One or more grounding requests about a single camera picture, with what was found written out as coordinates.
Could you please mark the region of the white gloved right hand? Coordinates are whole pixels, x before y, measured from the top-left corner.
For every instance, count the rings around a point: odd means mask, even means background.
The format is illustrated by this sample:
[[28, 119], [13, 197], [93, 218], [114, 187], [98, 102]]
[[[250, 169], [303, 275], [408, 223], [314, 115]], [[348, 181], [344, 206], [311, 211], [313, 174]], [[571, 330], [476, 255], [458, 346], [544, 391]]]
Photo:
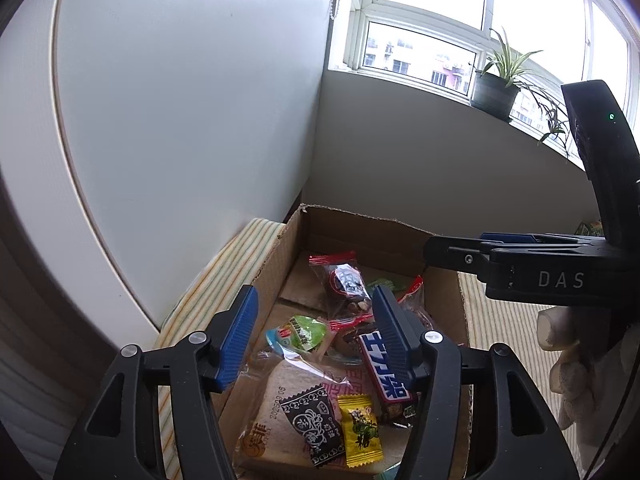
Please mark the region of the white gloved right hand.
[[639, 377], [631, 375], [639, 326], [626, 328], [602, 356], [595, 356], [596, 345], [578, 335], [578, 316], [568, 307], [552, 307], [538, 313], [537, 339], [542, 350], [560, 354], [549, 372], [549, 386], [561, 396], [560, 428], [576, 428], [580, 455], [597, 451], [623, 403], [611, 437], [613, 442], [620, 440], [639, 411]]

